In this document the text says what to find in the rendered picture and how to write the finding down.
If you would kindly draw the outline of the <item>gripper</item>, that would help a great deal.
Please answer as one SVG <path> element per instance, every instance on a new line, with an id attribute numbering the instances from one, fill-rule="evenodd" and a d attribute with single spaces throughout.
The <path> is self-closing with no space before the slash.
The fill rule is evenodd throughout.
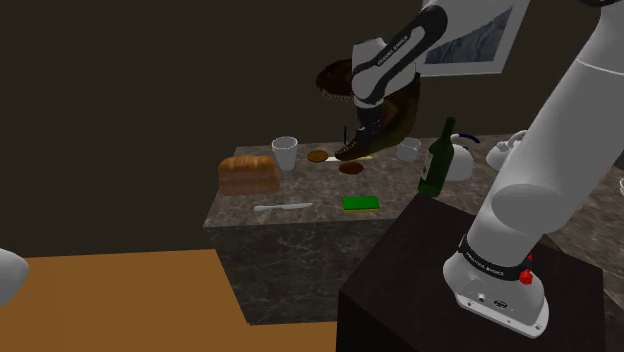
<path id="1" fill-rule="evenodd" d="M 357 108 L 360 127 L 356 132 L 358 140 L 376 140 L 383 130 L 383 106 Z M 347 144 L 347 126 L 343 127 L 343 145 Z"/>

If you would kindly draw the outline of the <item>white cup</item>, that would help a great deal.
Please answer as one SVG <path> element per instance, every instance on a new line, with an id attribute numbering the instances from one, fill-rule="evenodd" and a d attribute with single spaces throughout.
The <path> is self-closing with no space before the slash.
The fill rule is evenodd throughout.
<path id="1" fill-rule="evenodd" d="M 298 140 L 295 137 L 278 137 L 272 141 L 271 147 L 279 167 L 283 171 L 289 171 L 295 167 L 298 151 Z"/>

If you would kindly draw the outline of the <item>brown dinosaur figure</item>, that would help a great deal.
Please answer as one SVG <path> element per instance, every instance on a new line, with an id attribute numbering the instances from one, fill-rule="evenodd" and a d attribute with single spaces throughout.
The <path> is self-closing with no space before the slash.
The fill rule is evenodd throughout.
<path id="1" fill-rule="evenodd" d="M 326 66 L 315 79 L 317 89 L 329 99 L 350 101 L 352 65 L 350 59 L 338 60 Z M 416 73 L 414 79 L 398 91 L 385 97 L 383 106 L 383 130 L 376 140 L 353 138 L 335 151 L 335 157 L 348 161 L 386 148 L 398 145 L 412 130 L 419 108 L 421 79 Z"/>

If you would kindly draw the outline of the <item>clear glass cup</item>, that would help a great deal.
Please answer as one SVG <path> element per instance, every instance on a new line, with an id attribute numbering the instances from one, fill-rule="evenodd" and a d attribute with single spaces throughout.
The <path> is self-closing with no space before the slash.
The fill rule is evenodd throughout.
<path id="1" fill-rule="evenodd" d="M 406 137 L 397 145 L 396 157 L 402 161 L 414 161 L 418 157 L 420 147 L 419 139 Z"/>

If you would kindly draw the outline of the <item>green and yellow sponge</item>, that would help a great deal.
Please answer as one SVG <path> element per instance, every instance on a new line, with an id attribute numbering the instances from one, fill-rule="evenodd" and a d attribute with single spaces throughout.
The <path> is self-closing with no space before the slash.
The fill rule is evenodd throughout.
<path id="1" fill-rule="evenodd" d="M 348 196 L 342 198 L 345 213 L 378 212 L 381 209 L 376 196 Z"/>

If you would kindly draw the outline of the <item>silver knife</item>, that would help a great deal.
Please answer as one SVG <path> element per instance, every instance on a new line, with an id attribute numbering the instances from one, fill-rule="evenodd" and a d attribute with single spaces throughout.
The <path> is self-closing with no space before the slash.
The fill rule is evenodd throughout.
<path id="1" fill-rule="evenodd" d="M 314 203 L 292 203 L 292 204 L 280 204 L 280 205 L 257 205 L 253 207 L 255 212 L 263 212 L 272 209 L 282 209 L 282 210 L 295 210 L 295 209 L 303 209 L 307 207 L 311 207 Z"/>

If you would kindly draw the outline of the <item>dark green wine bottle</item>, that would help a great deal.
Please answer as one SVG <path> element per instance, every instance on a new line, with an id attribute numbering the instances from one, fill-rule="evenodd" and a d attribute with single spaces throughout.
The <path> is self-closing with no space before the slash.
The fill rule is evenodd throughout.
<path id="1" fill-rule="evenodd" d="M 455 123 L 454 117 L 448 117 L 440 137 L 428 148 L 418 184 L 418 192 L 423 196 L 437 197 L 442 191 L 454 156 L 451 135 Z"/>

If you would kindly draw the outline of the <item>brown bread loaf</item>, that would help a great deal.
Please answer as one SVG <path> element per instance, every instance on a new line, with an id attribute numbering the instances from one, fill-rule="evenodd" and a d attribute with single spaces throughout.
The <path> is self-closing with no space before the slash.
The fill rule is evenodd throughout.
<path id="1" fill-rule="evenodd" d="M 266 155 L 229 157 L 218 166 L 218 183 L 225 196 L 273 194 L 280 188 L 280 173 Z"/>

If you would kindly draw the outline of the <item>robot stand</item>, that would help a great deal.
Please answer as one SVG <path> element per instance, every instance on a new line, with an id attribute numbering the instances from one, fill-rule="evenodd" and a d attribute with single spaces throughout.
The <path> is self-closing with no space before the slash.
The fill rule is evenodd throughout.
<path id="1" fill-rule="evenodd" d="M 531 339 L 461 308 L 443 264 L 472 215 L 417 195 L 339 291 L 336 352 L 607 352 L 603 272 L 537 243 L 550 317 Z"/>

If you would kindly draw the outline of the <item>white teapot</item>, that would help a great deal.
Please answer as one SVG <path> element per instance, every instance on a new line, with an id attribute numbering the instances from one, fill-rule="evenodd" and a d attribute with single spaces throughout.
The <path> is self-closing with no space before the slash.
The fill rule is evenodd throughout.
<path id="1" fill-rule="evenodd" d="M 494 170 L 499 171 L 511 152 L 519 145 L 526 135 L 526 130 L 521 130 L 512 135 L 508 140 L 499 141 L 486 156 L 487 164 Z"/>

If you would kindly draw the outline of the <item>white rounded object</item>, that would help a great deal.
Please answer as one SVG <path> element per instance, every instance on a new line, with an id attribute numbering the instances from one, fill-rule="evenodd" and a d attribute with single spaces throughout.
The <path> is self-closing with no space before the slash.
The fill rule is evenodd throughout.
<path id="1" fill-rule="evenodd" d="M 28 274 L 29 265 L 24 258 L 0 248 L 0 306 L 17 294 Z"/>

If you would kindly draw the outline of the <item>white framed wall picture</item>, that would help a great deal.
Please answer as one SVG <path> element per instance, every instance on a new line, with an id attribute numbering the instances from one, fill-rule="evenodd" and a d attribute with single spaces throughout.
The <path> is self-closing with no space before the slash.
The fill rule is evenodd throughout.
<path id="1" fill-rule="evenodd" d="M 530 0 L 510 7 L 478 29 L 427 52 L 422 77 L 500 74 Z"/>

